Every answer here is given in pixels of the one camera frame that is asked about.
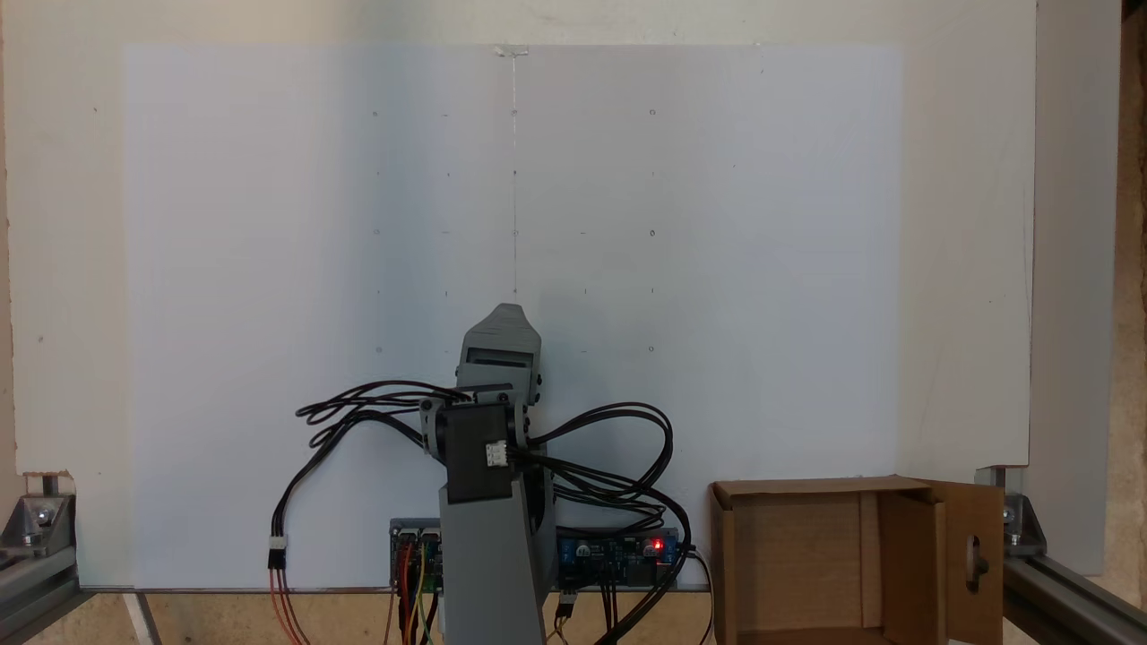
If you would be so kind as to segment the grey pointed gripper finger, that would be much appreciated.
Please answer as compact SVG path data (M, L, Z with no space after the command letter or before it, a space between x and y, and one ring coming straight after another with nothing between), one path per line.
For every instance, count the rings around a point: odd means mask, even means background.
M541 337L523 306L501 303L463 336L463 350L540 350Z

